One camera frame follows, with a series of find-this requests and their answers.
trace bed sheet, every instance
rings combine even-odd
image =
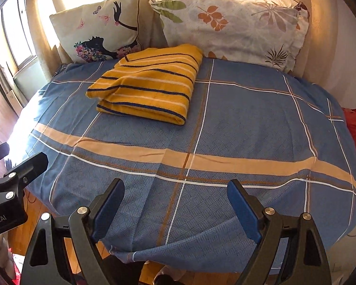
[[[103,243],[124,262],[241,272],[255,243],[226,183],[281,214],[312,214],[329,248],[356,225],[356,150],[337,101],[275,69],[204,58],[184,126],[96,111],[86,89],[117,60],[64,66],[8,141],[8,168],[44,152],[29,190],[67,215],[114,178],[125,196]],[[272,271],[284,255],[282,241]]]

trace metal screw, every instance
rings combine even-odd
[[[5,198],[6,198],[6,199],[11,199],[11,198],[13,198],[13,197],[14,197],[14,192],[12,192],[12,191],[10,191],[10,192],[8,192],[8,193],[5,194]]]
[[[275,212],[276,211],[271,207],[265,208],[265,213],[268,214],[268,215],[273,215]]]
[[[47,213],[47,212],[42,213],[42,215],[41,215],[41,220],[42,220],[42,221],[46,221],[46,220],[49,219],[49,217],[50,217],[50,214],[49,214],[49,213]]]
[[[303,215],[303,218],[305,219],[305,220],[311,220],[311,214],[310,213],[307,213],[307,212],[305,212]]]
[[[86,213],[87,211],[88,211],[87,207],[80,207],[80,208],[78,209],[78,213],[79,213],[79,214],[84,214],[84,213]]]

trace window frame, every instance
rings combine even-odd
[[[32,50],[31,50],[30,45],[29,45],[29,40],[28,40],[27,35],[26,35],[26,33],[25,33],[24,23],[22,22],[22,18],[21,18],[19,0],[17,0],[17,11],[18,11],[18,15],[19,15],[19,18],[20,18],[20,23],[21,23],[22,32],[23,32],[23,34],[24,34],[25,40],[27,41],[27,45],[28,45],[29,51],[32,53]],[[12,60],[13,60],[13,63],[16,65],[17,71],[19,71],[19,70],[21,70],[21,68],[23,68],[26,64],[28,64],[31,60],[33,60],[37,55],[36,55],[36,54],[32,54],[32,55],[30,55],[29,57],[27,57],[24,61],[22,61],[20,64],[17,64],[17,61],[16,61],[16,58],[15,58],[15,56],[14,56],[14,54],[13,54],[12,48],[10,47],[10,42],[9,42],[9,39],[8,39],[8,36],[7,36],[7,32],[6,32],[6,29],[5,29],[3,8],[1,8],[0,12],[1,12],[1,25],[2,25],[2,27],[3,27],[5,40],[6,40],[6,43],[7,43],[7,45],[8,45],[8,48],[9,48],[10,55],[11,55],[11,58],[12,58]]]

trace floral pillowcase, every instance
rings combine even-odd
[[[139,0],[106,0],[50,16],[61,46],[73,62],[118,59],[142,50]]]
[[[170,47],[190,43],[204,56],[289,72],[309,26],[295,0],[149,0]]]

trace yellow striped towel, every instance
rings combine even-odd
[[[199,48],[183,44],[148,48],[122,58],[86,92],[97,110],[183,125],[202,61]]]

